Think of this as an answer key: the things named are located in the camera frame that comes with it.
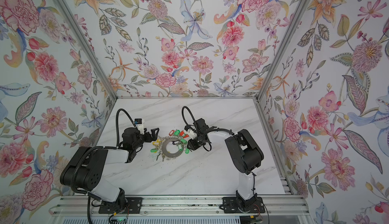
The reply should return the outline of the large metal keyring with keys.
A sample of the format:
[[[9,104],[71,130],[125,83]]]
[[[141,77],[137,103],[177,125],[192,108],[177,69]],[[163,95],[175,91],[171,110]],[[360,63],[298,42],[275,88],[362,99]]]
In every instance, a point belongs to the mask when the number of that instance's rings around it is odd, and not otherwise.
[[[189,154],[189,136],[183,130],[171,130],[166,137],[158,137],[152,142],[153,148],[150,152],[156,160],[174,160],[182,154]]]

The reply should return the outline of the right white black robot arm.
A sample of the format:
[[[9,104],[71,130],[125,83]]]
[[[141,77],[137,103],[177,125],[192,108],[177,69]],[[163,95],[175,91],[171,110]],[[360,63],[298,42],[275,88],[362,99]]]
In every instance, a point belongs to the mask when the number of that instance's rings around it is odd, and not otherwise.
[[[235,198],[224,198],[224,211],[248,213],[252,208],[260,211],[261,202],[256,193],[254,170],[261,166],[264,154],[248,130],[237,133],[232,130],[209,127],[204,119],[198,119],[193,126],[186,125],[184,134],[189,137],[188,148],[197,150],[206,144],[225,143],[235,168],[239,171],[239,185]]]

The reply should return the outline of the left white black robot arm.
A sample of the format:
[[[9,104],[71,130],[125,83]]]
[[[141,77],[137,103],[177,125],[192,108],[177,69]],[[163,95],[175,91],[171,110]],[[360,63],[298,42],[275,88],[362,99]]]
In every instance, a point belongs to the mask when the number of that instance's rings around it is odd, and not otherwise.
[[[157,140],[159,130],[141,132],[131,127],[124,130],[123,141],[116,147],[80,147],[62,171],[60,183],[70,187],[74,193],[101,201],[111,211],[124,210],[129,204],[125,191],[103,177],[104,167],[131,163],[144,143]]]

